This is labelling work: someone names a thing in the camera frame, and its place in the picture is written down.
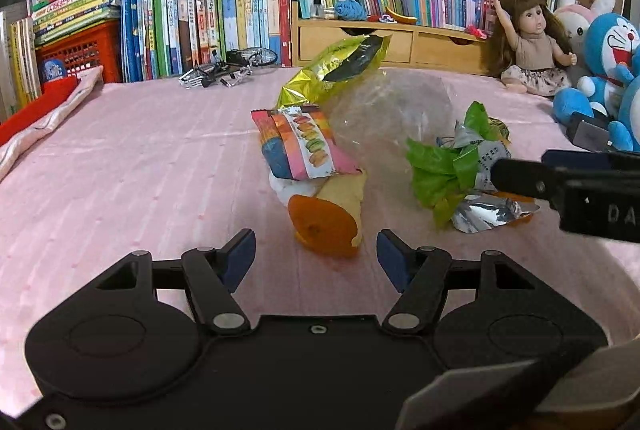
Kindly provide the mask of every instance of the bed sheet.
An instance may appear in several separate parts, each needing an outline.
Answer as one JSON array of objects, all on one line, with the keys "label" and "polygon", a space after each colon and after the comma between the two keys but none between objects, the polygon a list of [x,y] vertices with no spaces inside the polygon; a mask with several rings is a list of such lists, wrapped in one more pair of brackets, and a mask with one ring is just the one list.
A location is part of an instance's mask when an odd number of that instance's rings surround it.
[{"label": "bed sheet", "polygon": [[[385,315],[398,293],[376,261],[375,240],[388,228],[412,247],[438,246],[454,258],[501,250],[594,317],[612,343],[640,333],[639,247],[561,233],[546,205],[518,227],[435,232],[408,183],[405,195],[390,197],[372,178],[359,256],[303,250],[270,189],[250,118],[251,109],[274,104],[295,71],[263,70],[235,88],[108,84],[18,160],[0,183],[0,410],[17,415],[37,399],[24,339],[90,279],[129,251],[174,259],[190,248],[220,247],[245,227],[255,230],[257,254],[235,298],[254,324],[261,313]],[[514,157],[572,148],[549,100],[508,94],[489,78],[387,71],[391,83],[424,81],[420,92],[445,86],[458,117],[473,100],[483,102],[510,128]],[[186,309],[179,293],[159,296]],[[472,292],[451,295],[446,311],[471,299]]]}]

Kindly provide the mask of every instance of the doll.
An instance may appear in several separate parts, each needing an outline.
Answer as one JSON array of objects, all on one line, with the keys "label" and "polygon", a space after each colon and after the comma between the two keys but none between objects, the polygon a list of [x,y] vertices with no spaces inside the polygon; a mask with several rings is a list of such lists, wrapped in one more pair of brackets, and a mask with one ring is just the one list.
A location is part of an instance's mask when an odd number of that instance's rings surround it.
[{"label": "doll", "polygon": [[490,41],[494,76],[510,91],[545,97],[571,87],[564,67],[574,66],[577,56],[546,0],[494,0],[494,7],[498,17]]}]

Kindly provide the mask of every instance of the crumpled wrapper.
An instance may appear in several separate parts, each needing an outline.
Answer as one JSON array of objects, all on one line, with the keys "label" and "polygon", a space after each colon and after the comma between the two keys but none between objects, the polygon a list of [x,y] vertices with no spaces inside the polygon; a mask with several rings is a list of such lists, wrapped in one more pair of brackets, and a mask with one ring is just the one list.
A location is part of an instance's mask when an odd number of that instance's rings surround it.
[{"label": "crumpled wrapper", "polygon": [[360,35],[332,44],[281,89],[275,108],[322,104],[363,81],[385,59],[390,36]]},{"label": "crumpled wrapper", "polygon": [[464,233],[478,233],[524,219],[539,209],[534,202],[514,201],[489,194],[467,195],[451,221]]}]

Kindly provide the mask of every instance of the silver foil wrapper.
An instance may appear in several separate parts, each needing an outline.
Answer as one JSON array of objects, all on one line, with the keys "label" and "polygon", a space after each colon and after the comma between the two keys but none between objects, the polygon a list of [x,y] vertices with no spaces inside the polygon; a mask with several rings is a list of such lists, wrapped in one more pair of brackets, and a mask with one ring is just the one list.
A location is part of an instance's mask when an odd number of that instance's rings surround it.
[{"label": "silver foil wrapper", "polygon": [[538,209],[535,203],[489,194],[468,195],[460,202],[451,220],[461,232],[477,233],[513,223]]}]

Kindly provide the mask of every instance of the bookshelf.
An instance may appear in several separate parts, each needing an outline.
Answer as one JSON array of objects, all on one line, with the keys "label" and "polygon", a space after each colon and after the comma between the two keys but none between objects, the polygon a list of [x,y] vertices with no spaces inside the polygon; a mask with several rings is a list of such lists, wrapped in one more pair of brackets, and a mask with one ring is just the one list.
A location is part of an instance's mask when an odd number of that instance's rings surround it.
[{"label": "bookshelf", "polygon": [[351,35],[391,35],[384,65],[487,75],[486,42],[457,30],[347,20],[299,19],[293,2],[292,61],[303,67],[334,42]]}]

